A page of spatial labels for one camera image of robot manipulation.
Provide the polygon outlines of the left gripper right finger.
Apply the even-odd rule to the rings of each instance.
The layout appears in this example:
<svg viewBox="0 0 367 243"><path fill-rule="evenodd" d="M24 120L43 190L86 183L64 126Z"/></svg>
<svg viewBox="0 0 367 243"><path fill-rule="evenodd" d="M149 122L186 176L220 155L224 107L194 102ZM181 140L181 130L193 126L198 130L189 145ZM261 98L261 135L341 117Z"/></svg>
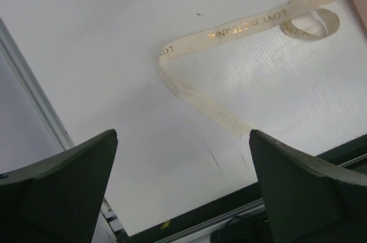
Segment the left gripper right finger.
<svg viewBox="0 0 367 243"><path fill-rule="evenodd" d="M249 146L275 242L366 242L366 170L296 150L260 130Z"/></svg>

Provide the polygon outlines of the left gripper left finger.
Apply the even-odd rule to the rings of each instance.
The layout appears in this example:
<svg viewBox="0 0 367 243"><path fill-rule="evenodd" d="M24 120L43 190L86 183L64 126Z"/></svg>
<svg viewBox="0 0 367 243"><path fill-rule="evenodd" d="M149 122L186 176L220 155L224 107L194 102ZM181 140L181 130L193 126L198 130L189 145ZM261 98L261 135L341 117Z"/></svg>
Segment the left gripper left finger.
<svg viewBox="0 0 367 243"><path fill-rule="evenodd" d="M91 242L117 146L107 130L1 174L1 242Z"/></svg>

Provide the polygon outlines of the cream gold-lettered ribbon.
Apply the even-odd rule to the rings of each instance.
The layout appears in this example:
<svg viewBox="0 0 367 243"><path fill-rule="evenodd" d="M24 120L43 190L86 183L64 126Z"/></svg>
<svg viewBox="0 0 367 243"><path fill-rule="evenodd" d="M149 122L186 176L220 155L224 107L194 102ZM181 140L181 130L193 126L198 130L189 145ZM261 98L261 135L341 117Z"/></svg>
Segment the cream gold-lettered ribbon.
<svg viewBox="0 0 367 243"><path fill-rule="evenodd" d="M161 51L157 61L157 72L170 90L180 99L186 101L214 122L229 131L233 136L241 138L250 133L252 127L235 114L205 96L191 86L184 85L167 74L163 69L165 61L175 57L194 53L204 49L247 37L265 30L280 26L284 33L292 38L304 40L320 40L321 37L296 27L292 19L302 14L316 12L324 22L327 38L334 34L340 26L336 13L324 9L323 5L337 0L290 0L288 4L245 17L238 21L221 25L217 28L199 32L180 38L167 44Z"/></svg>

